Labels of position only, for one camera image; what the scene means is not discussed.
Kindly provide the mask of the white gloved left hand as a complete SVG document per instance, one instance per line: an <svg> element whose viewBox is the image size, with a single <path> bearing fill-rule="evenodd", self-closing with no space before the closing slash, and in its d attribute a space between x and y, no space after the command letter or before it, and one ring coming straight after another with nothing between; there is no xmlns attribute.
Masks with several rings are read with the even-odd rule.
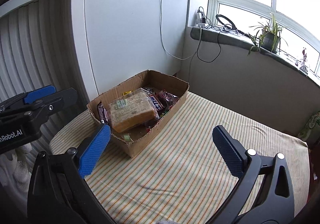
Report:
<svg viewBox="0 0 320 224"><path fill-rule="evenodd" d="M1 185L18 194L26 194L31 173L25 155L31 152L31 144L1 154Z"/></svg>

